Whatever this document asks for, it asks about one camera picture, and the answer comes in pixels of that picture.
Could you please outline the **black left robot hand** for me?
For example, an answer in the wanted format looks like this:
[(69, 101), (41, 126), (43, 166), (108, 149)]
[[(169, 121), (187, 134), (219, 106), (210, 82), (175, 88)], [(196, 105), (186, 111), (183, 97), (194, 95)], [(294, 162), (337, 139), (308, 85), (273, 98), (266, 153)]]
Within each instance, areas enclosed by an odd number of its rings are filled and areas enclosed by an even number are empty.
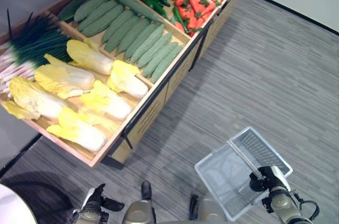
[(102, 193), (104, 191), (105, 183), (96, 187), (92, 192), (88, 192), (88, 197), (84, 201), (81, 210), (101, 211), (101, 207), (119, 212), (124, 208), (124, 203), (118, 202), (111, 198), (105, 198)]

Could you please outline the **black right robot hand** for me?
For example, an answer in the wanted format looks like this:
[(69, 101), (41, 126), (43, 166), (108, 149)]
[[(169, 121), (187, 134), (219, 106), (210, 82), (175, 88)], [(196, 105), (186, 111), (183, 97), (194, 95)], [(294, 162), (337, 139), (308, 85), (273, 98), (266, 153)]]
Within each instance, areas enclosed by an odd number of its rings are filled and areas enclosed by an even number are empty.
[(277, 166), (263, 166), (258, 168), (258, 171), (261, 174), (260, 177), (253, 172), (249, 175), (249, 186), (253, 191), (272, 191), (275, 187), (282, 187), (289, 192), (291, 191), (287, 179)]

